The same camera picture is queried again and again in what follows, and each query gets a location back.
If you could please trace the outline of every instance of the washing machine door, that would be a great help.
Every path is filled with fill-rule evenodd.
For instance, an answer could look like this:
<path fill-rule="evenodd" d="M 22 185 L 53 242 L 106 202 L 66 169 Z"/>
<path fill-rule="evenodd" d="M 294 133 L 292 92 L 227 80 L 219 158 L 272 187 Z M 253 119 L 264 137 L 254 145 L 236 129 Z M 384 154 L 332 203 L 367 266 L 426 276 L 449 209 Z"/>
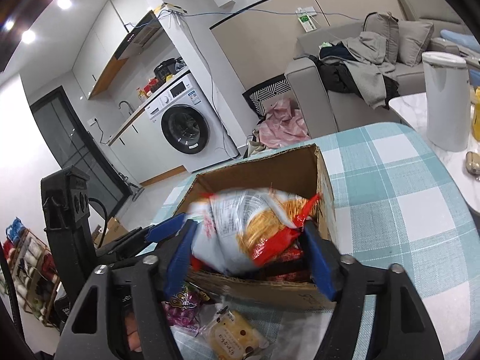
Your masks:
<path fill-rule="evenodd" d="M 173 105 L 164 112 L 161 126 L 169 144 L 182 153 L 197 154 L 207 145 L 207 122 L 193 107 Z"/>

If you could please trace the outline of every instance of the faucet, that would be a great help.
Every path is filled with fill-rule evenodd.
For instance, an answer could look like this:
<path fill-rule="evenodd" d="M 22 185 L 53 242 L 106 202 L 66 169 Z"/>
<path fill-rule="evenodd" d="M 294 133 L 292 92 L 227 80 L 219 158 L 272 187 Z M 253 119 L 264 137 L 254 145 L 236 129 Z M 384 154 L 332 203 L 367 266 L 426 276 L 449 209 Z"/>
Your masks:
<path fill-rule="evenodd" d="M 135 110 L 131 107 L 130 103 L 128 101 L 125 101 L 125 100 L 122 100 L 120 103 L 118 103 L 118 109 L 121 109 L 122 108 L 122 103 L 126 103 L 126 105 L 128 105 L 129 109 L 130 109 L 130 115 L 133 114 L 135 112 Z"/>

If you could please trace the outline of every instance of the washing machine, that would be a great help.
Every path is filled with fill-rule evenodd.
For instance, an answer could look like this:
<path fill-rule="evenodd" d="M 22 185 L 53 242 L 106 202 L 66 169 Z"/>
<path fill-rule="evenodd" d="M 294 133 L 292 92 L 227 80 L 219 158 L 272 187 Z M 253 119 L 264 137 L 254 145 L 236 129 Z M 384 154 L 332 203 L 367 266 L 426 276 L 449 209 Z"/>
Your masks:
<path fill-rule="evenodd" d="M 150 119 L 179 151 L 190 173 L 238 156 L 237 147 L 191 73 L 154 101 L 152 108 L 158 112 Z"/>

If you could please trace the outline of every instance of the white cabinet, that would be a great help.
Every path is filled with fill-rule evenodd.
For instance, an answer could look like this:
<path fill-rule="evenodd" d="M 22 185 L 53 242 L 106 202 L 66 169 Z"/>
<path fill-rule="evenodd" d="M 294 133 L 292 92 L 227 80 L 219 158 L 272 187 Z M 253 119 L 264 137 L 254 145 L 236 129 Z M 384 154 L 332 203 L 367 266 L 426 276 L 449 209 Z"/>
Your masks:
<path fill-rule="evenodd" d="M 145 111 L 111 144 L 111 149 L 138 182 L 182 165 L 178 151 Z"/>
<path fill-rule="evenodd" d="M 110 1 L 106 2 L 92 28 L 110 57 L 128 34 Z"/>
<path fill-rule="evenodd" d="M 109 60 L 110 56 L 100 43 L 97 34 L 93 29 L 90 30 L 72 69 L 85 96 L 90 95 Z"/>
<path fill-rule="evenodd" d="M 129 31 L 151 9 L 146 0 L 111 0 L 111 2 Z"/>

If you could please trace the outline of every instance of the range hood vent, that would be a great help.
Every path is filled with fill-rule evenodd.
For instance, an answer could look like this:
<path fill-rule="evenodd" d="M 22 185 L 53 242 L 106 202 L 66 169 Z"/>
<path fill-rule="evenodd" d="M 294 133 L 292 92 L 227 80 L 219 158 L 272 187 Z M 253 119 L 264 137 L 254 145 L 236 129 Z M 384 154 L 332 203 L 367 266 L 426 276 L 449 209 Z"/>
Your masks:
<path fill-rule="evenodd" d="M 142 52 L 145 44 L 162 28 L 153 11 L 149 11 L 142 20 L 122 40 L 115 51 L 115 59 L 125 59 Z"/>

